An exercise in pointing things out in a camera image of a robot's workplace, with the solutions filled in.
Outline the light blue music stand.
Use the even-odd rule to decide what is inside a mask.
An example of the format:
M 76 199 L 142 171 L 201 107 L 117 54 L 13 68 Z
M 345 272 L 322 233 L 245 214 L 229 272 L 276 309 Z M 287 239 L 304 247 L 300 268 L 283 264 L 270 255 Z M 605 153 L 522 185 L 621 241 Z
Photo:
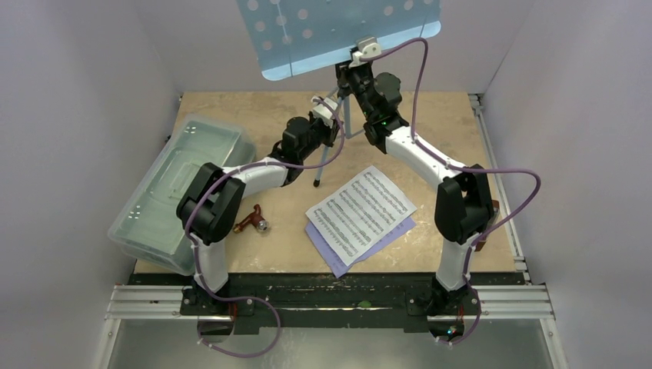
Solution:
M 241 15 L 256 49 L 263 76 L 280 81 L 304 73 L 351 62 L 351 49 L 360 38 L 373 36 L 387 57 L 414 44 L 426 44 L 441 29 L 436 1 L 241 1 Z M 350 137 L 350 95 L 339 103 L 334 119 L 342 127 L 332 148 L 316 168 L 321 170 L 341 153 Z

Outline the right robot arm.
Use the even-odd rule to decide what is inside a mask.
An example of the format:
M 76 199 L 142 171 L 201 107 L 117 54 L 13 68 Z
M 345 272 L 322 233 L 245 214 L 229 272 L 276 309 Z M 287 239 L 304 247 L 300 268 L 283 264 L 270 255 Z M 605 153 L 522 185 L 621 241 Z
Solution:
M 494 220 L 487 175 L 480 165 L 458 164 L 418 140 L 398 111 L 402 101 L 398 77 L 387 72 L 376 75 L 369 63 L 338 63 L 335 74 L 338 96 L 354 96 L 363 113 L 368 142 L 402 161 L 437 192 L 434 223 L 443 244 L 427 308 L 431 313 L 449 313 L 470 290 L 471 255 Z

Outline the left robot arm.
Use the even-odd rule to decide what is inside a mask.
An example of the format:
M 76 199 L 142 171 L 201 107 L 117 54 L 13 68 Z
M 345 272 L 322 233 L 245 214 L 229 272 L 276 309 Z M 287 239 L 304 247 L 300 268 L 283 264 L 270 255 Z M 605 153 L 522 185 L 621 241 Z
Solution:
M 291 118 L 269 155 L 235 167 L 202 165 L 179 201 L 176 215 L 191 242 L 194 279 L 204 290 L 199 304 L 209 314 L 220 314 L 229 304 L 223 289 L 228 281 L 225 239 L 236 224 L 243 199 L 293 183 L 310 167 L 306 159 L 319 147 L 342 142 L 339 119 L 314 116 Z

